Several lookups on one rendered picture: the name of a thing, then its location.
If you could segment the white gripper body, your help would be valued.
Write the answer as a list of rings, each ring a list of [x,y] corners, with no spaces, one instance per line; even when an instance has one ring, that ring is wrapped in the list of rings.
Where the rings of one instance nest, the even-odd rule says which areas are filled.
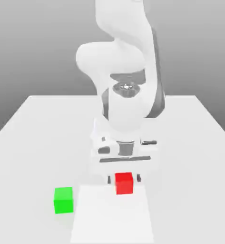
[[[93,174],[112,175],[127,173],[148,175],[159,168],[159,152],[143,152],[139,156],[111,157],[108,154],[90,153]]]

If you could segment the small red cube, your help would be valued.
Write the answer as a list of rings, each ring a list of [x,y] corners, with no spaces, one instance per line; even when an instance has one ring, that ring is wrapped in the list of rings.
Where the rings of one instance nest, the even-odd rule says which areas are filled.
[[[116,194],[132,194],[134,180],[131,172],[115,173]]]

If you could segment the small green cube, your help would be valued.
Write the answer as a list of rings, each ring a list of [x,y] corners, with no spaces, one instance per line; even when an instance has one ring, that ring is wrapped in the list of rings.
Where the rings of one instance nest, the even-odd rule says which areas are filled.
[[[72,187],[57,187],[54,191],[55,214],[66,214],[74,212],[74,198]]]

